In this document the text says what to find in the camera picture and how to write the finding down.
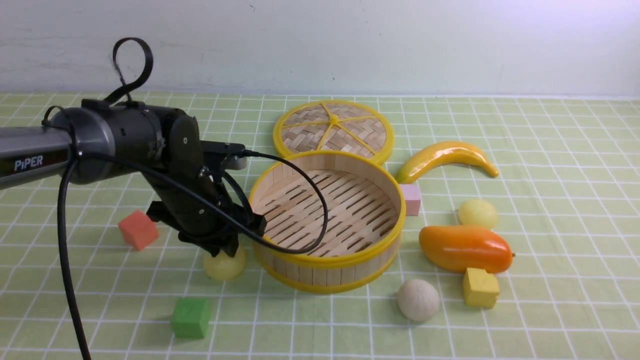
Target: orange mango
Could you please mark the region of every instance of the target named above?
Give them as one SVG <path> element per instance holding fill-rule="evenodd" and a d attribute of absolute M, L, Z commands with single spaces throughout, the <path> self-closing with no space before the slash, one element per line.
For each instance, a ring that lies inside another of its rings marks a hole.
<path fill-rule="evenodd" d="M 505 272 L 515 256 L 501 236 L 476 225 L 423 227 L 419 243 L 434 265 L 456 273 L 464 273 L 467 268 L 484 269 L 490 274 Z"/>

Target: bamboo steamer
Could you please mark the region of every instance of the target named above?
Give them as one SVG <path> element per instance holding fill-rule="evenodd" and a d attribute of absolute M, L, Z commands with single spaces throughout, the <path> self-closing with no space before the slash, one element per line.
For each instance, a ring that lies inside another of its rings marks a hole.
<path fill-rule="evenodd" d="M 345 100 L 303 104 L 282 115 L 273 129 L 279 155 L 335 150 L 360 155 L 382 165 L 391 156 L 393 129 L 372 108 Z"/>
<path fill-rule="evenodd" d="M 340 151 L 303 152 L 287 158 L 318 186 L 329 209 L 322 243 L 306 254 L 285 254 L 253 243 L 257 259 L 275 279 L 312 293 L 363 286 L 393 262 L 405 218 L 396 180 L 362 156 Z M 323 208 L 309 183 L 277 163 L 254 184 L 254 212 L 266 217 L 265 239 L 300 249 L 317 239 Z"/>

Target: wooden block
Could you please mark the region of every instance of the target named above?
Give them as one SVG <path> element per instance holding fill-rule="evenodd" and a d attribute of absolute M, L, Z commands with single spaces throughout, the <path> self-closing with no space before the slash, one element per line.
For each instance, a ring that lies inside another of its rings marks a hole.
<path fill-rule="evenodd" d="M 415 217 L 420 213 L 420 188 L 415 184 L 400 184 L 400 190 L 404 197 L 406 216 Z"/>
<path fill-rule="evenodd" d="M 118 228 L 124 241 L 138 251 L 148 247 L 160 236 L 156 223 L 140 210 L 122 219 L 118 223 Z"/>
<path fill-rule="evenodd" d="M 176 301 L 171 328 L 176 338 L 204 339 L 209 330 L 211 307 L 203 298 L 182 298 Z"/>
<path fill-rule="evenodd" d="M 484 269 L 468 268 L 462 280 L 465 305 L 492 309 L 498 301 L 498 279 Z"/>

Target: white wall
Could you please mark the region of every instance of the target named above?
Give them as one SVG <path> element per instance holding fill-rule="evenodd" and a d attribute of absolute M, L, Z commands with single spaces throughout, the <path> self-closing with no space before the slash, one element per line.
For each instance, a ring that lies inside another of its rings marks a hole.
<path fill-rule="evenodd" d="M 156 90 L 640 95 L 640 0 L 0 0 L 0 91 L 110 91 L 127 36 Z"/>

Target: yellow rim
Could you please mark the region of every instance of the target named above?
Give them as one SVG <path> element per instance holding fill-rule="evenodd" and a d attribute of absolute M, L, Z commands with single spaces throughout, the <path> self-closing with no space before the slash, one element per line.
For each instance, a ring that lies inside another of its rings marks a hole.
<path fill-rule="evenodd" d="M 384 117 L 384 115 L 382 115 L 381 113 L 377 112 L 376 110 L 362 105 L 362 104 L 358 104 L 357 102 L 353 102 L 353 101 L 346 101 L 346 100 L 331 100 L 331 99 L 327 99 L 327 100 L 321 100 L 321 101 L 315 101 L 315 102 L 309 102 L 307 104 L 304 105 L 300 105 L 297 106 L 291 110 L 289 110 L 286 114 L 282 115 L 278 121 L 275 124 L 275 127 L 273 128 L 273 145 L 276 148 L 276 151 L 278 151 L 278 154 L 283 157 L 283 158 L 287 158 L 289 156 L 293 156 L 294 154 L 289 150 L 289 148 L 284 144 L 284 142 L 282 141 L 282 137 L 280 136 L 280 133 L 282 132 L 282 129 L 285 128 L 289 128 L 289 127 L 296 127 L 296 126 L 304 126 L 304 125 L 309 125 L 309 124 L 329 124 L 329 127 L 331 127 L 332 125 L 330 124 L 329 121 L 323 121 L 323 122 L 302 122 L 300 124 L 295 124 L 295 125 L 290 125 L 290 126 L 285 126 L 283 125 L 284 122 L 296 111 L 306 108 L 308 106 L 315 106 L 315 105 L 322 105 L 322 107 L 324 108 L 324 110 L 327 112 L 328 115 L 330 115 L 330 111 L 329 109 L 326 107 L 325 104 L 345 104 L 345 105 L 351 105 L 354 106 L 356 108 L 360 108 L 363 109 L 364 111 L 368 111 L 369 113 L 371 113 L 373 116 L 370 117 L 352 117 L 352 118 L 348 118 L 348 119 L 341 119 L 340 122 L 344 122 L 344 121 L 349 121 L 349 120 L 358 120 L 358 119 L 370 119 L 372 117 L 377 118 L 378 120 L 380 120 L 380 122 L 382 123 L 382 126 L 385 128 L 385 132 L 387 133 L 387 139 L 385 141 L 384 146 L 382 147 L 382 149 L 380 151 L 378 151 L 377 153 L 375 151 L 373 151 L 373 149 L 371 149 L 371 147 L 369 147 L 366 143 L 363 143 L 363 141 L 357 137 L 357 136 L 352 136 L 356 141 L 358 141 L 360 143 L 360 145 L 362 145 L 363 147 L 365 147 L 367 150 L 371 151 L 374 156 L 371 157 L 371 159 L 367 159 L 377 165 L 382 165 L 385 163 L 385 161 L 387 161 L 389 159 L 389 157 L 391 156 L 391 152 L 393 150 L 394 147 L 394 131 L 391 128 L 391 124 L 389 124 L 389 121 L 387 120 L 387 118 Z M 338 123 L 337 126 L 339 126 L 343 131 L 346 131 L 346 129 L 344 128 L 344 126 L 340 125 L 340 122 Z M 320 143 L 322 143 L 324 141 L 324 136 L 321 139 Z"/>
<path fill-rule="evenodd" d="M 356 252 L 354 254 L 350 254 L 350 255 L 345 255 L 345 256 L 338 256 L 335 258 L 319 258 L 317 256 L 309 256 L 306 254 L 285 254 L 283 252 L 279 252 L 276 250 L 272 250 L 272 249 L 267 249 L 269 251 L 271 251 L 274 256 L 279 257 L 280 259 L 283 259 L 286 262 L 292 263 L 292 264 L 296 264 L 299 266 L 310 266 L 313 265 L 315 267 L 318 268 L 339 268 L 339 267 L 343 267 L 343 266 L 351 266 L 351 265 L 356 265 L 359 263 L 364 263 L 368 260 L 370 260 L 371 258 L 379 255 L 381 252 L 383 252 L 384 250 L 386 250 L 391 244 L 392 242 L 395 240 L 396 237 L 398 237 L 401 232 L 402 232 L 402 228 L 404 226 L 404 218 L 406 216 L 406 207 L 404 205 L 404 197 L 402 194 L 402 190 L 400 189 L 400 186 L 398 185 L 397 181 L 394 179 L 393 176 L 391 176 L 391 174 L 389 174 L 384 168 L 382 168 L 381 166 L 379 166 L 378 164 L 373 163 L 372 161 L 356 155 L 356 154 L 351 154 L 350 152 L 342 152 L 342 151 L 333 151 L 333 150 L 320 150 L 320 151 L 312 151 L 312 152 L 301 152 L 299 154 L 295 154 L 292 156 L 289 156 L 288 158 L 286 158 L 286 160 L 291 161 L 291 160 L 295 160 L 297 158 L 301 158 L 304 156 L 321 156 L 324 154 L 331 154 L 331 155 L 336 155 L 336 156 L 347 156 L 350 158 L 354 158 L 360 161 L 364 161 L 366 163 L 368 163 L 369 165 L 371 165 L 372 167 L 374 167 L 376 170 L 382 172 L 387 179 L 394 185 L 394 189 L 395 191 L 398 193 L 398 195 L 400 196 L 400 212 L 398 214 L 398 221 L 396 222 L 395 226 L 393 227 L 393 229 L 391 229 L 391 231 L 389 231 L 389 233 L 384 237 L 384 239 L 380 240 L 378 243 L 375 243 L 374 245 L 367 247 L 365 250 L 363 251 L 359 251 Z M 253 188 L 251 189 L 251 193 L 249 194 L 249 203 L 251 204 L 253 202 L 253 196 L 255 195 L 255 191 L 257 189 L 257 187 L 261 184 L 261 182 L 264 180 L 264 178 L 267 176 L 268 173 L 270 173 L 271 171 L 273 171 L 274 168 L 279 167 L 279 166 L 285 166 L 282 163 L 276 163 L 274 165 L 272 165 L 271 167 L 269 167 L 264 173 L 262 173 L 262 175 L 260 175 L 260 177 L 258 178 L 258 180 L 256 180 L 255 184 L 253 185 Z M 275 244 L 273 241 L 271 241 L 271 239 L 269 239 L 267 236 L 264 236 L 264 239 L 270 243 Z"/>
<path fill-rule="evenodd" d="M 267 265 L 264 262 L 264 259 L 258 255 L 258 252 L 256 252 L 256 258 L 258 259 L 258 262 L 262 265 L 263 269 L 265 269 L 265 271 L 273 276 L 277 281 L 280 281 L 281 283 L 300 290 L 300 291 L 305 291 L 308 293 L 316 293 L 316 294 L 334 294 L 334 293 L 342 293 L 345 291 L 349 291 L 349 290 L 355 290 L 361 286 L 365 286 L 366 284 L 369 284 L 370 282 L 372 282 L 373 280 L 377 279 L 380 275 L 382 275 L 385 271 L 387 271 L 387 269 L 389 268 L 389 266 L 391 266 L 391 264 L 394 262 L 394 260 L 397 257 L 398 251 L 400 251 L 400 246 L 398 246 L 398 248 L 396 249 L 396 251 L 394 252 L 394 255 L 389 259 L 389 261 L 387 261 L 387 263 L 385 264 L 385 266 L 381 267 L 380 269 L 378 269 L 378 271 L 374 272 L 373 274 L 360 279 L 358 281 L 354 281 L 354 282 L 350 282 L 348 284 L 341 284 L 341 285 L 335 285 L 335 286 L 318 286 L 318 285 L 308 285 L 308 284 L 303 284 L 301 282 L 297 282 L 297 281 L 293 281 L 291 279 L 288 279 L 280 274 L 278 274 L 277 272 L 275 272 L 275 270 L 273 270 L 269 265 Z"/>

